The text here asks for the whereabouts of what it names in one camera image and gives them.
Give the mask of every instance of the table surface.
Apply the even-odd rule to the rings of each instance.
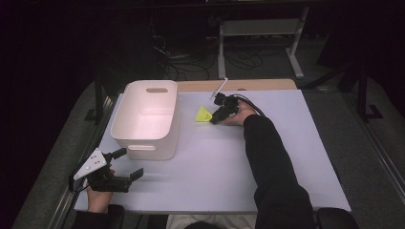
[[[210,112],[218,108],[209,97],[220,84],[219,80],[179,82],[181,126],[177,152],[166,161],[131,160],[127,156],[113,160],[112,169],[119,177],[144,168],[144,176],[132,184],[128,193],[116,193],[113,203],[143,214],[257,212],[253,199],[257,185],[245,156],[243,128],[195,122],[201,106]],[[305,99],[293,81],[228,80],[226,84],[224,91],[249,90],[225,94],[247,96],[274,122],[314,209],[336,207],[350,211]],[[119,149],[110,135],[111,125],[110,120],[99,145],[103,153]],[[87,209],[86,192],[79,195],[75,209]]]

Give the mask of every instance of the metal stand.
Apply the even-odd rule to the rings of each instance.
[[[286,48],[289,62],[294,69],[298,79],[304,77],[301,67],[295,57],[298,42],[305,25],[309,8],[303,9],[300,18],[293,19],[267,19],[267,20],[247,20],[247,21],[224,21],[220,25],[220,50],[218,54],[218,77],[226,78],[224,63],[224,37],[236,35],[271,35],[271,34],[294,34],[293,42]]]

